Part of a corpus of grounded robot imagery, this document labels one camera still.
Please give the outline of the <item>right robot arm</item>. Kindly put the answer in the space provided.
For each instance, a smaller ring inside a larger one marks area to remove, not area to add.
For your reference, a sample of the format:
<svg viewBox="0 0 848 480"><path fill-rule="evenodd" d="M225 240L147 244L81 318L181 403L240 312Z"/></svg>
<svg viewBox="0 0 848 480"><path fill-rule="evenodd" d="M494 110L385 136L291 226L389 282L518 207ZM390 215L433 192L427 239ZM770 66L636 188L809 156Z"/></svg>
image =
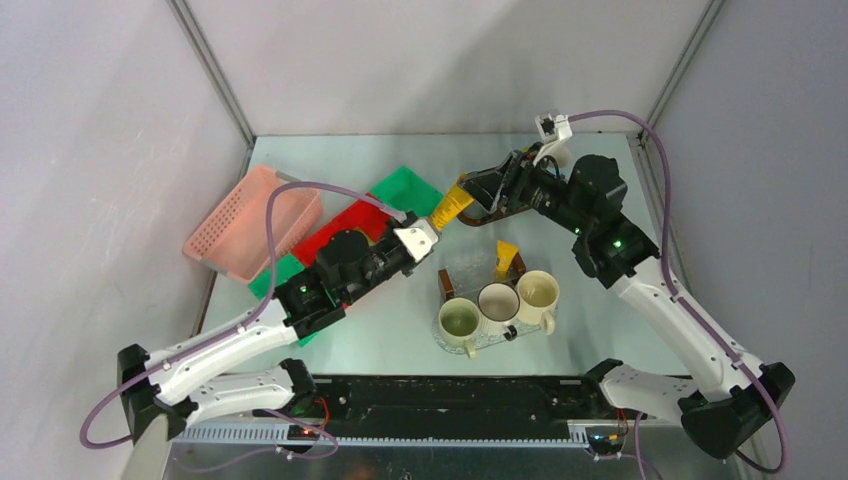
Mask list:
<svg viewBox="0 0 848 480"><path fill-rule="evenodd" d="M539 156L515 152L459 186L489 211L531 209L574 233L581 270L638 311L687 369L677 378L605 360L586 376L588 414L606 418L621 408L675 423L716 459L773 420L793 373L741 347L666 270L658 247L623 214L627 186L614 159L583 156L564 179Z"/></svg>

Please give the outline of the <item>green mug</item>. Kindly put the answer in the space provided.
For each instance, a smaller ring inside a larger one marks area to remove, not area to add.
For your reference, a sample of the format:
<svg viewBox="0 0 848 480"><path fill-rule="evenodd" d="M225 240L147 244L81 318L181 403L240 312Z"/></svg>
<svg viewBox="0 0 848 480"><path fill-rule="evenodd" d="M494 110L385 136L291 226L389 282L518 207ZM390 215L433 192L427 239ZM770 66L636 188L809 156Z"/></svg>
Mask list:
<svg viewBox="0 0 848 480"><path fill-rule="evenodd" d="M477 305L465 298L457 297L446 301L438 313L441 338L448 346L461 348L470 359L477 357L473 337L480 323Z"/></svg>

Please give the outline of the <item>red plastic bin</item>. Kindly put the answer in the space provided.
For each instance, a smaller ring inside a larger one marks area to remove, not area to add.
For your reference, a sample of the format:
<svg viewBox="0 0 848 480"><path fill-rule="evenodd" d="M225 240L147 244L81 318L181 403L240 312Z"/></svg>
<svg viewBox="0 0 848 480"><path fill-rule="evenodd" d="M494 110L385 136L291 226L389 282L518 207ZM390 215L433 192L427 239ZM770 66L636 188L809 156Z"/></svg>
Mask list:
<svg viewBox="0 0 848 480"><path fill-rule="evenodd" d="M300 241L290 252L302 265L302 269L314 263L320 248L324 247L333 235L344 230L361 232L370 245L378 241L385 231L391 217L374 205L362 200L355 201L351 206L333 217L316 233Z"/></svg>

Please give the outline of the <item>light blue mug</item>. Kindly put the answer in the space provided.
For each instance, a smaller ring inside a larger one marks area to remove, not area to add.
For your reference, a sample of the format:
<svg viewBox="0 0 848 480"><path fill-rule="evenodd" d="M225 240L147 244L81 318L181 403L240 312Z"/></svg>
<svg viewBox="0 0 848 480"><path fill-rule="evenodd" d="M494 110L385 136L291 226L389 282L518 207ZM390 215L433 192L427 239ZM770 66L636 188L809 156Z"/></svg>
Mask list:
<svg viewBox="0 0 848 480"><path fill-rule="evenodd" d="M559 168L565 168L573 162L573 155L570 150L564 146L556 146L549 153Z"/></svg>

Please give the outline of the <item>clear textured oval tray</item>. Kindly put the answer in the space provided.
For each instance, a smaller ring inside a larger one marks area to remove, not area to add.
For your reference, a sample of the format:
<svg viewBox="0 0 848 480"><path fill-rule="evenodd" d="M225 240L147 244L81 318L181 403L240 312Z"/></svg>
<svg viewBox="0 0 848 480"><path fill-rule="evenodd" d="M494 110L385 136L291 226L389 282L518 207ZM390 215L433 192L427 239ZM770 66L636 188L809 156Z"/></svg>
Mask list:
<svg viewBox="0 0 848 480"><path fill-rule="evenodd" d="M501 324L484 316L473 301L453 298L439 309L432 324L432 335L445 352L474 359L485 348L512 342L536 331L551 335L555 327L555 318L550 312L543 313L539 324L528 324L520 319Z"/></svg>

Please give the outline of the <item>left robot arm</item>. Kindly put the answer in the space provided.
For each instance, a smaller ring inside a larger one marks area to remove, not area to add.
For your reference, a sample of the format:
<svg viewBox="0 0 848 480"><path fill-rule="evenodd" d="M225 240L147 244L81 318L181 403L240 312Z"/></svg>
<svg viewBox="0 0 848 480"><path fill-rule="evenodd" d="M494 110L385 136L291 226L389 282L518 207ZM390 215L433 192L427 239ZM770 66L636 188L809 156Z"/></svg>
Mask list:
<svg viewBox="0 0 848 480"><path fill-rule="evenodd" d="M231 368L343 319L347 307L396 274L411 275L440 237L428 218L415 216L390 220L375 243L358 230L339 231L309 267L255 309L171 347L124 348L118 354L121 381L147 375L120 395L131 440L137 442L158 416L174 438L196 423L243 411L308 414L317 388L303 361L288 358L248 374Z"/></svg>

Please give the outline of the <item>clear holder with brown ends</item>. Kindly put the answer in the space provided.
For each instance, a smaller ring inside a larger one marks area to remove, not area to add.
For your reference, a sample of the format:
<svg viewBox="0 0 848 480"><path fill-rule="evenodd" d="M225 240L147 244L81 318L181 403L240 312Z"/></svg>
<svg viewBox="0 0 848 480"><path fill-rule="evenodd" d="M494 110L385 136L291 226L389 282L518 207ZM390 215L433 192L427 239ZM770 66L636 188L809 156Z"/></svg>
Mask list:
<svg viewBox="0 0 848 480"><path fill-rule="evenodd" d="M491 283L516 286L528 271L521 254L515 254L505 273L497 270L499 260L495 248L463 250L440 256L437 262L440 302L457 297L476 301L479 291Z"/></svg>

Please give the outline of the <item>cream mug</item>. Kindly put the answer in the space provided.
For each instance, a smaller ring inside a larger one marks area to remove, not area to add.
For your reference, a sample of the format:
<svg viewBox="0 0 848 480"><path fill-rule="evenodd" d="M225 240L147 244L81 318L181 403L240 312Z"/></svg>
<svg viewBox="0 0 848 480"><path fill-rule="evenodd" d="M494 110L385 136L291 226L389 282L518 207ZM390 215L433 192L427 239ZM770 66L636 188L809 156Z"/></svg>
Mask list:
<svg viewBox="0 0 848 480"><path fill-rule="evenodd" d="M516 285L520 307L517 319L528 325L539 326L545 335L556 329L556 312L560 297L560 286L549 273L541 270L528 271Z"/></svg>

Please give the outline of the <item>white ribbed mug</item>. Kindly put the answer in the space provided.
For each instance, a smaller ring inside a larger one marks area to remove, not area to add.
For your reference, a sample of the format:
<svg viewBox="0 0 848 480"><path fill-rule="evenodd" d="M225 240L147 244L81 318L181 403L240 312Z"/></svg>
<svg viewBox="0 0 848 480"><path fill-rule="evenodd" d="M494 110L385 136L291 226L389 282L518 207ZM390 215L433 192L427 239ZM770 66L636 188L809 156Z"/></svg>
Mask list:
<svg viewBox="0 0 848 480"><path fill-rule="evenodd" d="M477 306L483 334L502 337L506 341L517 337L514 321L520 309L520 298L512 286L497 282L486 285L478 293Z"/></svg>

